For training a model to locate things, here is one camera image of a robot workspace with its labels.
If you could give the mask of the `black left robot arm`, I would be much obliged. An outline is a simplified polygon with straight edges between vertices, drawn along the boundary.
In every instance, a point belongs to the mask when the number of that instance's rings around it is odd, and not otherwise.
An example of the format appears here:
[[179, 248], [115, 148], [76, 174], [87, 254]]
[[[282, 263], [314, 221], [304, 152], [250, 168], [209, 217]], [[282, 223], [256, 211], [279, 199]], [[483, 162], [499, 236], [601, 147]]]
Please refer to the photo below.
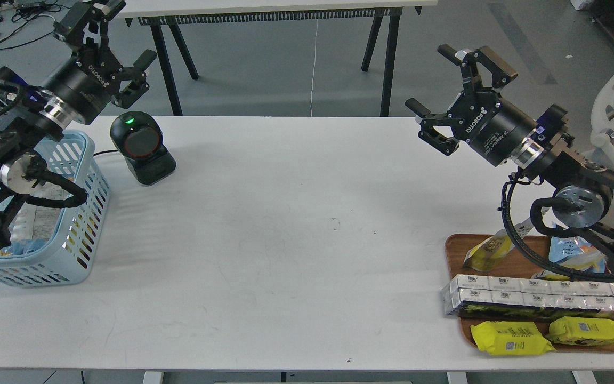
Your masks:
[[145, 50], [126, 67], [109, 47], [109, 21], [125, 6], [78, 2], [55, 22], [54, 37], [72, 54], [41, 86], [0, 68], [0, 249], [10, 245], [9, 226], [24, 203], [64, 209], [87, 201], [85, 189], [48, 169], [37, 144], [59, 142], [70, 122], [90, 124], [109, 103], [131, 107], [148, 90], [146, 69], [156, 53]]

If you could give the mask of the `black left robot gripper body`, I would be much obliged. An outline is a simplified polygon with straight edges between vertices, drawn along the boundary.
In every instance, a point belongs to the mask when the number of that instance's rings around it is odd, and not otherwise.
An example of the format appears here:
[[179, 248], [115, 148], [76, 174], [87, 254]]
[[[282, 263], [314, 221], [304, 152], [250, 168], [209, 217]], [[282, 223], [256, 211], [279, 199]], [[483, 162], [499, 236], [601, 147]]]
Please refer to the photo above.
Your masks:
[[71, 48], [68, 61], [42, 85], [41, 114], [58, 126], [89, 124], [112, 103], [127, 109], [135, 103], [135, 65], [124, 66], [109, 46], [109, 36], [54, 34]]

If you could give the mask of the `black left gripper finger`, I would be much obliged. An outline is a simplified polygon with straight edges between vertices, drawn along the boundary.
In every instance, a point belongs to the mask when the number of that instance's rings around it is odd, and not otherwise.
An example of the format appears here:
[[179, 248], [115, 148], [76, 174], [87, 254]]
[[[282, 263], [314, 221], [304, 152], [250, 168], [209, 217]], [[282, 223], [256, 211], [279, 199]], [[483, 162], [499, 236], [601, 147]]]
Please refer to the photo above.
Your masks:
[[155, 61], [156, 57], [156, 51], [146, 49], [134, 61], [132, 67], [122, 67], [118, 70], [114, 75], [117, 91], [112, 95], [113, 105], [127, 109], [134, 105], [149, 90], [150, 86], [146, 81], [146, 70]]
[[109, 46], [109, 21], [126, 7], [125, 1], [78, 2], [66, 13], [60, 22], [53, 24], [53, 36], [71, 49], [95, 46], [92, 39], [84, 39], [85, 28], [100, 36], [101, 49]]

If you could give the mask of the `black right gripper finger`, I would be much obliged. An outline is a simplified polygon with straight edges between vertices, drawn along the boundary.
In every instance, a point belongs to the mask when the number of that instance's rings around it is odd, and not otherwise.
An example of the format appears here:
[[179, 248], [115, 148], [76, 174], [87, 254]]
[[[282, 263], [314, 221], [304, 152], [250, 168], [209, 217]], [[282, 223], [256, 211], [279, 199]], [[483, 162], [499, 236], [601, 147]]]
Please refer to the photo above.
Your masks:
[[[474, 95], [483, 91], [500, 91], [518, 76], [518, 72], [489, 46], [475, 50], [456, 51], [448, 44], [441, 44], [437, 47], [437, 52], [460, 68], [465, 95]], [[491, 74], [489, 87], [483, 85], [479, 65]]]
[[453, 118], [450, 114], [432, 114], [416, 98], [409, 98], [405, 101], [405, 106], [410, 109], [417, 117], [417, 124], [420, 126], [419, 138], [440, 151], [445, 156], [450, 156], [459, 147], [459, 140], [453, 136], [447, 137], [436, 130], [437, 126], [450, 127], [454, 131], [460, 126], [459, 119]]

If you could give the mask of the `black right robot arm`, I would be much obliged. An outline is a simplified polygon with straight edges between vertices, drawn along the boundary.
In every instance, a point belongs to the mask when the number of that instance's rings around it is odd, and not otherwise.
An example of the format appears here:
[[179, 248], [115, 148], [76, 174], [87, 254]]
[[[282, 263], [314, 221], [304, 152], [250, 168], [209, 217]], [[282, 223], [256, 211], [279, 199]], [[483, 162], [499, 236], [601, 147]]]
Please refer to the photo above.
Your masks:
[[532, 202], [534, 228], [546, 236], [580, 236], [614, 261], [614, 170], [573, 149], [560, 106], [533, 119], [505, 100], [500, 91], [518, 74], [490, 47], [457, 51], [443, 44], [437, 51], [458, 66], [462, 90], [443, 114], [415, 98], [405, 102], [417, 117], [419, 138], [446, 156], [465, 142], [495, 167], [512, 161], [518, 169], [502, 187], [500, 211], [515, 248], [534, 265], [572, 280], [614, 282], [614, 273], [575, 270], [540, 256], [516, 232], [510, 214], [516, 185], [540, 178], [555, 192]]

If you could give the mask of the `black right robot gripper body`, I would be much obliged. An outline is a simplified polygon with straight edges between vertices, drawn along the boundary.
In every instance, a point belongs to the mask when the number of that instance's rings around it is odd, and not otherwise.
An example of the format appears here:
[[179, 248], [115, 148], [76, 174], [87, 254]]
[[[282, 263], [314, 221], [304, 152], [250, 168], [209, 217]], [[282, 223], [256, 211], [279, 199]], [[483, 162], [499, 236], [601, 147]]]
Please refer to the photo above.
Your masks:
[[479, 93], [475, 99], [460, 93], [447, 112], [454, 120], [448, 155], [465, 141], [495, 167], [504, 161], [529, 167], [542, 157], [542, 146], [531, 138], [535, 120], [496, 92]]

